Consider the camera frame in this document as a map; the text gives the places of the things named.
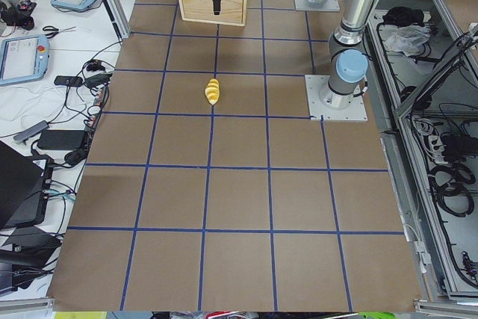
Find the black handled scissors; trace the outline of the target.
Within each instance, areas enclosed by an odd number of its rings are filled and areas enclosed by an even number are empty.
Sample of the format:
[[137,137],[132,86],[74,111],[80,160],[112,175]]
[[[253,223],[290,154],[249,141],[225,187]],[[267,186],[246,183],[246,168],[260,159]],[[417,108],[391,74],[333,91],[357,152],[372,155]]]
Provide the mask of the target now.
[[75,26],[68,27],[68,28],[57,28],[57,27],[54,27],[53,25],[47,25],[42,28],[42,31],[44,32],[44,35],[46,36],[47,39],[52,39],[61,33],[75,31],[75,30],[76,30]]

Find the crumpled white cloth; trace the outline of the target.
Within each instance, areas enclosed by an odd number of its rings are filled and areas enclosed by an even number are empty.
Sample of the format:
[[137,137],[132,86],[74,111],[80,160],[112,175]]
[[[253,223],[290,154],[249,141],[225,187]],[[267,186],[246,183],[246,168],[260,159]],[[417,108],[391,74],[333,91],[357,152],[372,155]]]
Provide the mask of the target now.
[[409,25],[393,32],[384,46],[386,51],[402,52],[405,56],[419,55],[430,37],[431,30],[427,27]]

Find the black laptop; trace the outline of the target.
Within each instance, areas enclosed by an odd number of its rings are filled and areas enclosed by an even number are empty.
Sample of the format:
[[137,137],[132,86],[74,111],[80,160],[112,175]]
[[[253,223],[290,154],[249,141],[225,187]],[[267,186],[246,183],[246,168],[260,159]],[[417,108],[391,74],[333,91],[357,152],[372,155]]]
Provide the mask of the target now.
[[24,156],[1,143],[1,228],[22,228],[44,221],[52,179],[52,159]]

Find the black external drive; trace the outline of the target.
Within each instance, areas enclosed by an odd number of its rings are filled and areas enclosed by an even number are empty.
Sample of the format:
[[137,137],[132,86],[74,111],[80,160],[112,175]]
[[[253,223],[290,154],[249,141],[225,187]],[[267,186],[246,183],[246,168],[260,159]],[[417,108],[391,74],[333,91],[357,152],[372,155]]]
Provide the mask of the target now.
[[41,133],[39,149],[68,150],[80,149],[85,138],[84,130],[45,130]]

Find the near blue teach pendant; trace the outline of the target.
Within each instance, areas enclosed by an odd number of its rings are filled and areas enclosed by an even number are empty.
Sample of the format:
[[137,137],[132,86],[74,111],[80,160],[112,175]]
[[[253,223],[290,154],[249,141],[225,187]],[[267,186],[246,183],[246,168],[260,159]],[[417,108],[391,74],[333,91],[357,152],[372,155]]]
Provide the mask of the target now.
[[1,86],[40,80],[48,62],[49,40],[43,34],[3,40]]

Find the yellow toy croissant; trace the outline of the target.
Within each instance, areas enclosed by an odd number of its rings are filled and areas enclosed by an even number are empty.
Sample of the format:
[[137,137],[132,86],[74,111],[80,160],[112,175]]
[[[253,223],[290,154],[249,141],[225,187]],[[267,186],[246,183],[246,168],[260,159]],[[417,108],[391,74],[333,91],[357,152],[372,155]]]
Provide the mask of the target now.
[[212,78],[205,86],[205,97],[211,106],[217,104],[220,99],[220,83],[216,78]]

